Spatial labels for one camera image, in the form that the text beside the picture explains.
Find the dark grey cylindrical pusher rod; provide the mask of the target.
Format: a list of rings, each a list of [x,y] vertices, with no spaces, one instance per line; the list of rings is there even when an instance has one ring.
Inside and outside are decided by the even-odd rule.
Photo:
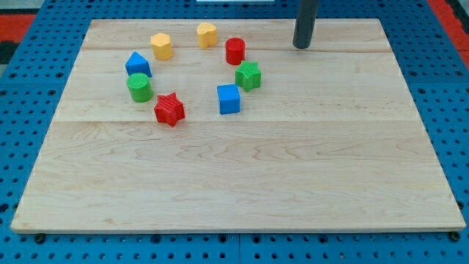
[[[306,49],[311,45],[318,8],[318,0],[299,1],[292,40],[294,47]]]

